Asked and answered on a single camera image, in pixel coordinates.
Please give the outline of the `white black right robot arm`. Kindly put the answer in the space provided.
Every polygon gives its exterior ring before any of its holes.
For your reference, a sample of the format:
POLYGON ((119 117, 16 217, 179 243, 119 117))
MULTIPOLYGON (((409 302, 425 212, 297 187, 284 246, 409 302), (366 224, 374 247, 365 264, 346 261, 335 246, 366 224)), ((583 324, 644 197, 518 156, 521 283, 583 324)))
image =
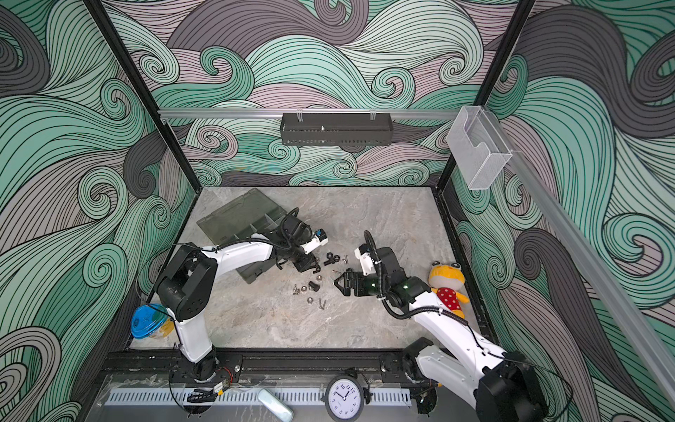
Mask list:
POLYGON ((474 331, 465 318, 469 297, 459 264, 432 263, 427 280, 409 276, 388 247, 362 244, 360 270, 345 270, 335 286, 345 296, 374 296, 390 316, 410 319, 432 334, 404 351, 411 381, 439 383, 470 405, 481 421, 542 421, 548 406, 534 366, 474 331))

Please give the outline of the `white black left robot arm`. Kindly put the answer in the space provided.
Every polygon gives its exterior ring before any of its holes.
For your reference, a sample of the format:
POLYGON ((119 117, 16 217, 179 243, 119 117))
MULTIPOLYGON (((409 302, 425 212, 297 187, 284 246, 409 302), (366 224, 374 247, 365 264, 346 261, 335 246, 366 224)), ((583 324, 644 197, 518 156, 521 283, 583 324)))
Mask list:
POLYGON ((277 267, 291 263, 299 273, 320 271, 314 251, 328 243, 328 235, 323 229, 313 230, 298 212, 291 210, 270 229, 256 230, 249 237, 210 247, 181 244, 158 276, 154 291, 174 323, 184 371, 193 381, 206 383, 216 376, 216 350, 204 312, 218 277, 267 261, 277 267))

